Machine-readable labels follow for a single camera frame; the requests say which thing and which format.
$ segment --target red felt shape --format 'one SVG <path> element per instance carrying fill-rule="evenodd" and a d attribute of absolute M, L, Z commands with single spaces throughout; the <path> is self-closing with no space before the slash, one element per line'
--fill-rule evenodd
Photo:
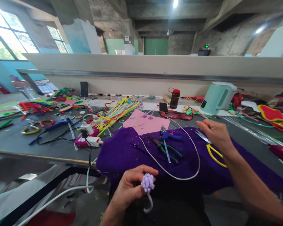
<path fill-rule="evenodd" d="M 283 121 L 282 112 L 277 109 L 272 109 L 266 105 L 258 105 L 258 109 L 262 117 L 268 121 Z"/>

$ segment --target mint green electric kettle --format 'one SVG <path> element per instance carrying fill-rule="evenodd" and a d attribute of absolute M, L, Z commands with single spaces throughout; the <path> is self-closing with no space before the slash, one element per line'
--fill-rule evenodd
<path fill-rule="evenodd" d="M 219 110 L 226 110 L 232 100 L 237 87 L 226 82 L 212 82 L 200 109 L 209 114 L 218 114 Z"/>

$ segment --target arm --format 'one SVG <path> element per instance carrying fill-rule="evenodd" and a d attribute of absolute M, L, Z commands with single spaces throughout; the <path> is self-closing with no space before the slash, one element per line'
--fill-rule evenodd
<path fill-rule="evenodd" d="M 234 147 L 226 125 L 205 119 L 197 122 L 209 140 L 222 152 L 235 188 L 251 212 L 269 221 L 283 223 L 283 207 Z"/>
<path fill-rule="evenodd" d="M 132 184 L 136 181 L 142 182 L 144 173 L 150 173 L 153 176 L 157 176 L 158 170 L 146 165 L 140 165 L 134 169 L 127 170 L 124 173 L 113 198 L 104 213 L 100 226 L 123 225 L 126 209 L 134 200 L 139 199 L 146 194 L 141 185 L 134 187 Z"/>

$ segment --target concrete ceiling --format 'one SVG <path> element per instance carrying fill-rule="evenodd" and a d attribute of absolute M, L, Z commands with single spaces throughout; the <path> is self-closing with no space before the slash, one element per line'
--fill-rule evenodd
<path fill-rule="evenodd" d="M 50 0 L 21 0 L 53 16 Z M 135 38 L 228 31 L 258 17 L 263 24 L 283 16 L 283 0 L 88 0 L 95 26 L 107 38 L 121 38 L 122 19 L 131 18 Z"/>

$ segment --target red fire extinguisher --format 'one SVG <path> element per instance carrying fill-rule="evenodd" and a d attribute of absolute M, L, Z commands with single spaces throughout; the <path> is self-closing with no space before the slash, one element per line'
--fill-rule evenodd
<path fill-rule="evenodd" d="M 0 83 L 0 92 L 3 94 L 10 94 L 10 91 L 8 91 L 8 89 L 6 89 L 2 83 Z"/>

